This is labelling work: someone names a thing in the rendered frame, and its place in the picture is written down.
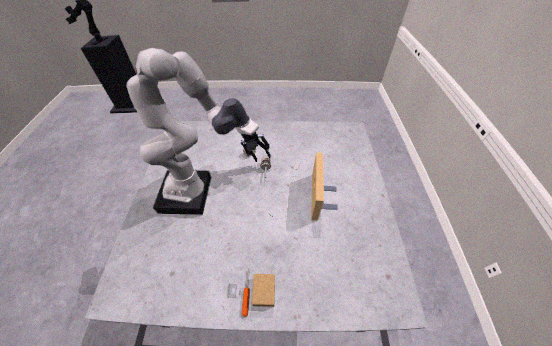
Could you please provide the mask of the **tan wooden slab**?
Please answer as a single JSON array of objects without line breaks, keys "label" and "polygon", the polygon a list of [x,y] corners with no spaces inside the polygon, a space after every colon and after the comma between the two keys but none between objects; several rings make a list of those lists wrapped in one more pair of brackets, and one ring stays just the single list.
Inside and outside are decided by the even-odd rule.
[{"label": "tan wooden slab", "polygon": [[[316,205],[315,205],[316,202]],[[312,172],[311,220],[318,221],[324,202],[323,153],[317,153]],[[314,210],[314,213],[313,213]]]}]

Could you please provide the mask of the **orange-handled screwdriver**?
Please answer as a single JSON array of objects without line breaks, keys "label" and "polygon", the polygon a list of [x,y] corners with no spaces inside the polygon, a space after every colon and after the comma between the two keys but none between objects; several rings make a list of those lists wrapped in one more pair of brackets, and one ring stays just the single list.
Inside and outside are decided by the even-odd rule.
[{"label": "orange-handled screwdriver", "polygon": [[[248,270],[247,278],[249,278],[249,270]],[[243,294],[243,306],[242,306],[242,316],[243,317],[248,316],[249,296],[250,296],[250,289],[248,288],[248,285],[247,285],[246,288],[244,289],[244,294]]]}]

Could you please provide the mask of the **tan cardboard box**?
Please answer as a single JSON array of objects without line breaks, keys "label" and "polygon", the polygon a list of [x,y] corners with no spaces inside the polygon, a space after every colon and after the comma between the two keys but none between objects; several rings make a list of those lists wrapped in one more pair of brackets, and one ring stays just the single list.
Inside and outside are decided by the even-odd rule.
[{"label": "tan cardboard box", "polygon": [[254,274],[252,305],[260,307],[274,307],[274,302],[275,274]]}]

